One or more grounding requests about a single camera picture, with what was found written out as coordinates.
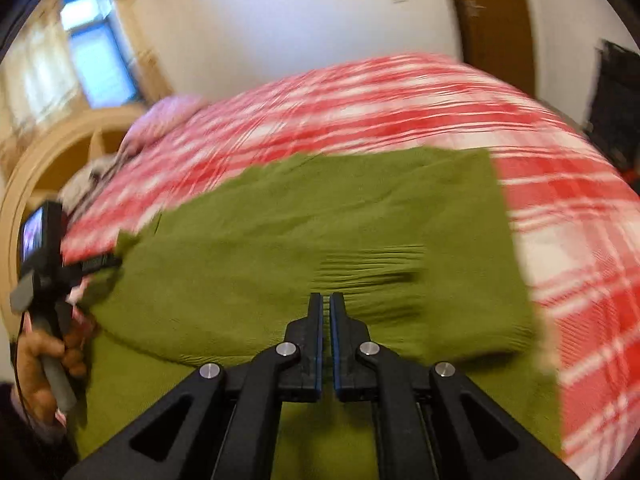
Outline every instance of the white wall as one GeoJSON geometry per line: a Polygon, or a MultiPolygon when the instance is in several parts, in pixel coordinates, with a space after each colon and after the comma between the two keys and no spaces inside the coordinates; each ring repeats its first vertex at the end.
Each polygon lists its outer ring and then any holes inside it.
{"type": "Polygon", "coordinates": [[[0,320],[0,382],[14,382],[14,369],[9,355],[9,338],[0,320]]]}
{"type": "Polygon", "coordinates": [[[636,52],[638,46],[606,0],[529,0],[529,9],[538,97],[584,124],[597,82],[600,39],[636,52]]]}
{"type": "Polygon", "coordinates": [[[461,58],[452,0],[137,0],[135,8],[175,89],[211,98],[369,56],[461,58]]]}

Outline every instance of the pillow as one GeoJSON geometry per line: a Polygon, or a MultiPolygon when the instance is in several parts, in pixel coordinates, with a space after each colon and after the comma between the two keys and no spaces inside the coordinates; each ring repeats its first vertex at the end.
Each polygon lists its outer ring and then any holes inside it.
{"type": "Polygon", "coordinates": [[[120,145],[120,153],[133,156],[186,123],[198,111],[209,106],[199,96],[170,96],[158,101],[130,127],[120,145]]]}
{"type": "Polygon", "coordinates": [[[106,155],[92,160],[71,177],[58,193],[58,199],[62,203],[62,209],[71,215],[82,200],[100,184],[100,181],[118,163],[116,155],[106,155]]]}

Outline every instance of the camera grip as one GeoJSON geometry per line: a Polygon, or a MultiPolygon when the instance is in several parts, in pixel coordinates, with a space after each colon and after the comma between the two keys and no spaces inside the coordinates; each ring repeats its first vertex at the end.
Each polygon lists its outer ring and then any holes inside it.
{"type": "Polygon", "coordinates": [[[40,362],[42,362],[42,369],[44,370],[47,381],[49,381],[53,396],[56,397],[58,409],[67,415],[78,400],[71,388],[71,383],[69,383],[69,378],[66,376],[62,363],[58,359],[48,355],[41,356],[40,362]]]}
{"type": "MultiPolygon", "coordinates": [[[[46,317],[31,316],[31,324],[34,328],[44,330],[47,334],[55,336],[46,317]]],[[[73,409],[78,399],[71,387],[65,369],[59,359],[48,355],[40,356],[40,362],[42,363],[44,375],[49,381],[49,386],[51,386],[53,396],[58,403],[58,409],[66,415],[73,409]]]]}

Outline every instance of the curtain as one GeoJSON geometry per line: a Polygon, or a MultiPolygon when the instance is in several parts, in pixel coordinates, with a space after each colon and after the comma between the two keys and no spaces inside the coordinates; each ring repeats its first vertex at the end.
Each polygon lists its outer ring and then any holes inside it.
{"type": "Polygon", "coordinates": [[[148,44],[134,13],[134,0],[111,0],[116,12],[114,32],[118,36],[131,74],[145,101],[151,105],[172,95],[174,90],[167,81],[158,56],[148,44]]]}
{"type": "Polygon", "coordinates": [[[42,0],[0,64],[0,168],[5,179],[39,134],[88,108],[60,22],[60,0],[42,0]]]}

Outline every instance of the red plaid bedspread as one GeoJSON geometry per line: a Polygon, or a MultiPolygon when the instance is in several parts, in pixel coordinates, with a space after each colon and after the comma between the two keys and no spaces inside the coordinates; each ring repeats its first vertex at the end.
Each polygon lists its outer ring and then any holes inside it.
{"type": "Polygon", "coordinates": [[[602,479],[640,427],[640,201],[555,115],[443,56],[344,64],[196,113],[114,177],[63,244],[108,250],[158,210],[295,152],[485,146],[504,186],[523,275],[559,332],[565,460],[602,479]]]}

